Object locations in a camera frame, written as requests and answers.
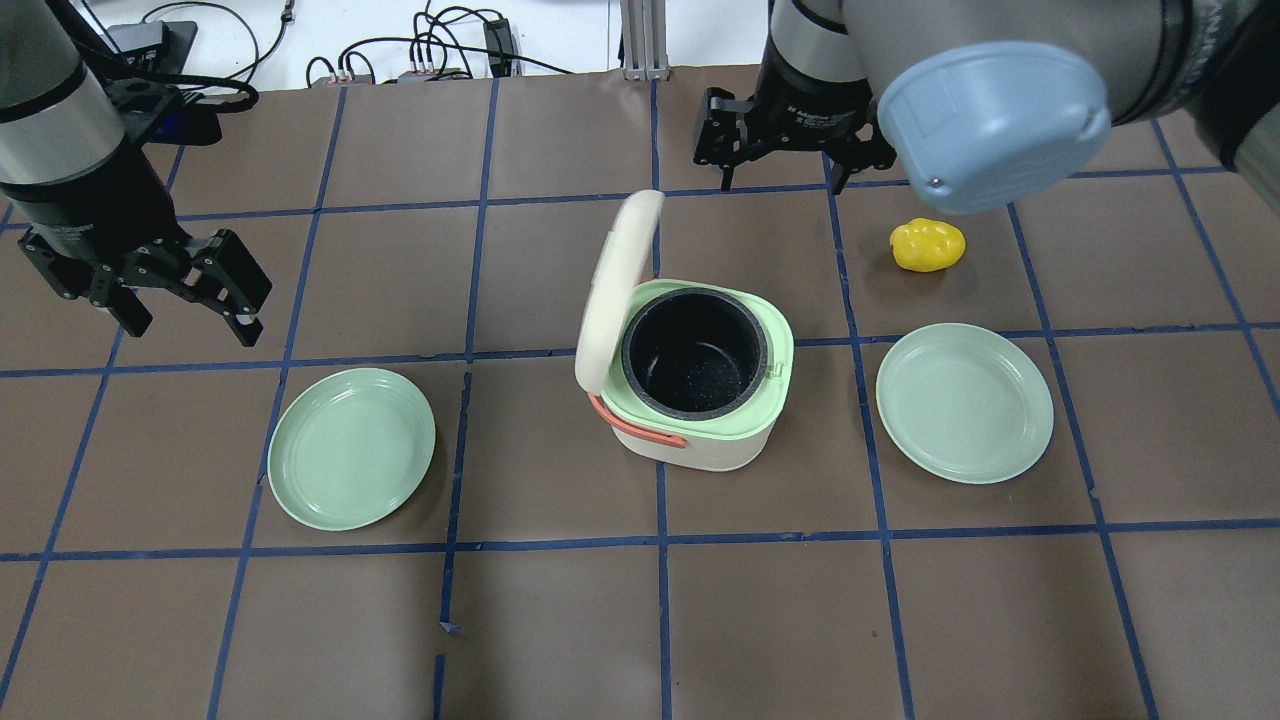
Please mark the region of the black gripper near lemon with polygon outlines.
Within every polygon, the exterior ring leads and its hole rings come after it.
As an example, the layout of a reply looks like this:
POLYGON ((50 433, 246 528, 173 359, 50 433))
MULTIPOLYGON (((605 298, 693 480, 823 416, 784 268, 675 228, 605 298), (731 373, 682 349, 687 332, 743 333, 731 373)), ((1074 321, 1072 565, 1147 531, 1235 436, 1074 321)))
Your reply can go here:
POLYGON ((870 168, 887 170, 897 155, 870 119, 872 99, 865 78, 832 83, 763 68, 751 97, 705 90, 692 161, 721 169, 721 192, 780 184, 790 158, 782 151, 823 152, 837 181, 870 168))

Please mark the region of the grey robot arm near lemon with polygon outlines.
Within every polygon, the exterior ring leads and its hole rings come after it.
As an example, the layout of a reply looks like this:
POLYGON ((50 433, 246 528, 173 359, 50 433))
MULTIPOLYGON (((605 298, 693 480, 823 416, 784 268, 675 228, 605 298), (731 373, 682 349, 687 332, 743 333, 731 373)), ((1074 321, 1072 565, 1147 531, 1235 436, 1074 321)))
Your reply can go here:
POLYGON ((773 1, 755 92, 709 88, 692 160, 822 152, 835 193, 900 165, 947 214, 1082 170, 1112 128, 1187 110, 1277 206, 1275 1, 773 1))

